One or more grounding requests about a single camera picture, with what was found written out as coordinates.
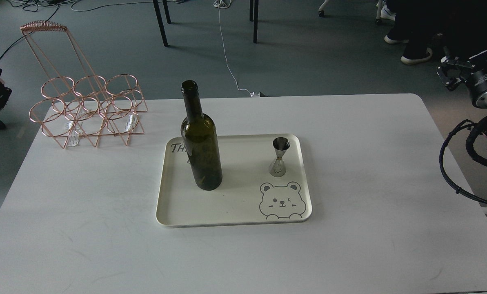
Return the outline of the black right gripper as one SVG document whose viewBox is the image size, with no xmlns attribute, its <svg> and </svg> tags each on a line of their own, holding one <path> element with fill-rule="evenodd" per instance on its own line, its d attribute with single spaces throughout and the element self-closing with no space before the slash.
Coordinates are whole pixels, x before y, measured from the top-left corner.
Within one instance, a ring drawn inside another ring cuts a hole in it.
<svg viewBox="0 0 487 294">
<path fill-rule="evenodd" d="M 484 82 L 486 69 L 487 50 L 484 50 L 467 60 L 462 60 L 458 56 L 454 58 L 446 56 L 437 67 L 437 75 L 449 91 L 454 91 L 462 83 L 469 89 L 474 89 Z"/>
</svg>

